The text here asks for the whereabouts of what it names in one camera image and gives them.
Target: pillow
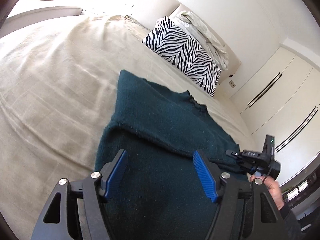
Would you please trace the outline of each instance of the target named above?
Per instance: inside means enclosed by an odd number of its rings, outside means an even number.
[[[166,16],[142,42],[213,97],[221,69],[193,36]]]

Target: electrical outlet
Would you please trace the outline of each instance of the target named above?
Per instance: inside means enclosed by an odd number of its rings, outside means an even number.
[[[234,88],[234,87],[236,86],[236,84],[234,84],[234,82],[233,82],[232,80],[229,82],[229,85],[230,85],[232,88]]]

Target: bedspread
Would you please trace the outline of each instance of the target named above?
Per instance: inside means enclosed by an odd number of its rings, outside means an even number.
[[[119,73],[176,92],[189,90],[241,149],[256,150],[235,107],[211,98],[141,40],[124,17],[51,19],[0,39],[0,210],[20,240],[30,239],[60,178],[86,177],[114,112]]]

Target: silver screw head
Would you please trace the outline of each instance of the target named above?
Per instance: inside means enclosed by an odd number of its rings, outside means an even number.
[[[97,171],[91,173],[91,178],[93,178],[93,179],[96,179],[96,178],[98,178],[99,176],[100,176],[100,173],[97,172]]]
[[[65,179],[65,178],[59,180],[60,185],[64,185],[66,183],[67,183],[67,179]]]
[[[229,178],[230,178],[230,174],[227,173],[227,172],[223,172],[223,173],[221,174],[221,177],[223,177],[224,179],[229,179]]]
[[[254,179],[255,184],[261,185],[263,183],[262,179],[256,178]]]

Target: wardrobe door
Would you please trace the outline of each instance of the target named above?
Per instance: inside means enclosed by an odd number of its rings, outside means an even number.
[[[276,82],[240,114],[251,133],[262,127],[290,100],[312,69],[303,59],[294,57]]]
[[[320,153],[320,111],[316,108],[305,125],[275,152],[275,159],[281,163],[277,178],[284,184],[308,166]]]
[[[312,69],[292,98],[262,127],[252,134],[262,147],[266,134],[275,136],[275,147],[290,138],[311,117],[320,104],[320,72]]]
[[[276,81],[294,57],[292,52],[282,47],[273,54],[265,65],[230,98],[239,113],[248,108],[255,98],[259,97]]]

